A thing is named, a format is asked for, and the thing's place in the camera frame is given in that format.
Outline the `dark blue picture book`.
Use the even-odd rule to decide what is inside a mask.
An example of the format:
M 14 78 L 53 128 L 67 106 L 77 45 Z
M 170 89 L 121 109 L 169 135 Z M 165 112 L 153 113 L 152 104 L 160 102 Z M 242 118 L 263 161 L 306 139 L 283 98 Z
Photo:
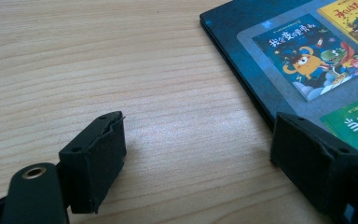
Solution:
M 358 0 L 231 0 L 200 22 L 267 122 L 299 115 L 358 149 Z

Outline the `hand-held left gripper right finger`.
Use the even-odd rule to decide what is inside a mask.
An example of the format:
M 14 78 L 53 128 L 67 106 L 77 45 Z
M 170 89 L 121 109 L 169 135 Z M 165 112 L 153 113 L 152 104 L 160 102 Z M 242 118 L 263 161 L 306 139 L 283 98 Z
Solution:
M 280 112 L 270 158 L 319 212 L 344 211 L 350 176 L 358 169 L 357 149 L 307 119 Z

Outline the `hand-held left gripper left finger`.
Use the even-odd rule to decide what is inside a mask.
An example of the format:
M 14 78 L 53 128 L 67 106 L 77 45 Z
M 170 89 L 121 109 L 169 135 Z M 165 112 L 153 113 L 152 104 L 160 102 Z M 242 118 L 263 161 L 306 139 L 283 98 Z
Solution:
M 60 152 L 74 214 L 97 213 L 127 154 L 121 111 L 101 115 Z

